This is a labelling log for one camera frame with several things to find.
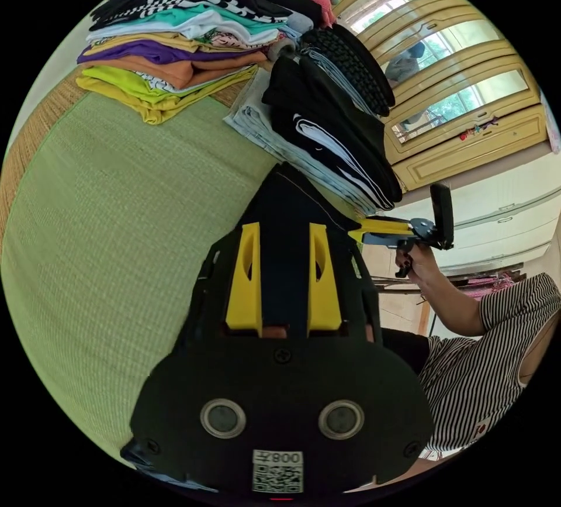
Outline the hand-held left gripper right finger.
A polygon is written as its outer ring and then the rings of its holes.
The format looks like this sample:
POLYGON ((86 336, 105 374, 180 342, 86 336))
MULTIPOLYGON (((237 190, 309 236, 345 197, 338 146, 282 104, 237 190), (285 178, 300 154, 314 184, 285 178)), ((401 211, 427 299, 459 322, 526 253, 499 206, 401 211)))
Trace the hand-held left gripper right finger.
POLYGON ((326 226, 309 224, 307 335, 337 332, 342 325, 326 226))

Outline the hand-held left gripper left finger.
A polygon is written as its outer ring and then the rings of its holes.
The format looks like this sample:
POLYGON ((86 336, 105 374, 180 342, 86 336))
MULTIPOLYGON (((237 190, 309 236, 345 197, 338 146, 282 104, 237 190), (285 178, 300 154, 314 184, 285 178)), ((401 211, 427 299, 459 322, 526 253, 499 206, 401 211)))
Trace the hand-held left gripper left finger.
POLYGON ((261 251, 258 222, 243 225, 234 263, 226 323, 234 332, 262 336, 261 251))

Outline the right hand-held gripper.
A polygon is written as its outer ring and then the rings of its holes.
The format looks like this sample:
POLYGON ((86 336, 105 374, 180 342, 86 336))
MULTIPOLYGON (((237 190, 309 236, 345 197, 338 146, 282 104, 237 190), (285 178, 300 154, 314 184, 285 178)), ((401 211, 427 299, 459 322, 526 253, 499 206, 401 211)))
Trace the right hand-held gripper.
POLYGON ((397 254, 403 255, 396 278, 406 278, 413 269, 410 255, 413 247, 427 246, 443 250, 444 238, 441 231, 428 219, 412 219, 410 222, 386 216, 372 216, 361 220, 361 230, 348 232, 357 243, 373 246, 396 246, 397 254), (410 234, 386 234, 376 232, 411 232, 410 234))

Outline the person's right hand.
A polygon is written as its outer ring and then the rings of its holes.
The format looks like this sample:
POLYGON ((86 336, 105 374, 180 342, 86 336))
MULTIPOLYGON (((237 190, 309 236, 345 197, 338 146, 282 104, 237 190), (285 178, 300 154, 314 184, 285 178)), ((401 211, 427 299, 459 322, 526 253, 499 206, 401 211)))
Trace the person's right hand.
POLYGON ((440 273, 432 248, 425 244, 415 244, 409 251, 397 249, 395 261, 398 267, 408 267, 409 280, 419 286, 440 273))

